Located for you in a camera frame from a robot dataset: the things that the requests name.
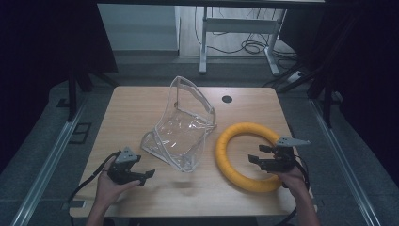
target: yellow ring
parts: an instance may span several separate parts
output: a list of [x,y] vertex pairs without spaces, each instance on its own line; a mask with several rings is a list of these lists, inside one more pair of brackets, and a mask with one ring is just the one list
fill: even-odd
[[215,158],[220,170],[231,182],[248,191],[269,192],[278,189],[281,180],[277,175],[265,180],[255,180],[244,176],[231,165],[226,155],[227,144],[232,137],[244,133],[259,135],[273,144],[280,139],[280,135],[276,132],[258,123],[241,122],[230,126],[220,135],[216,144]]

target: wooden table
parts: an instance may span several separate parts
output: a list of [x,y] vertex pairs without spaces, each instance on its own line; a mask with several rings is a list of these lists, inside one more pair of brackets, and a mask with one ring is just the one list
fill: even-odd
[[[184,173],[141,150],[139,145],[146,132],[151,131],[161,119],[167,104],[169,88],[117,87],[114,90],[104,120],[91,151],[82,180],[113,152],[129,146],[141,161],[132,171],[156,170],[144,186],[123,193],[106,215],[119,218],[145,217],[213,217],[213,216],[267,216],[287,215],[295,208],[288,189],[275,192],[247,192],[228,181],[215,162],[215,143],[228,126],[237,122],[261,123],[282,136],[290,131],[281,110],[278,97],[269,88],[199,88],[216,111],[217,128],[206,140],[206,149],[194,172]],[[226,104],[222,97],[229,95]],[[247,160],[247,155],[271,158],[271,154],[258,151],[259,144],[268,144],[261,137],[241,135],[234,137],[228,146],[228,156],[233,166],[242,174],[254,179],[269,177],[265,171]],[[86,218],[93,204],[97,179],[75,196],[85,201],[83,208],[72,208],[75,218]]]

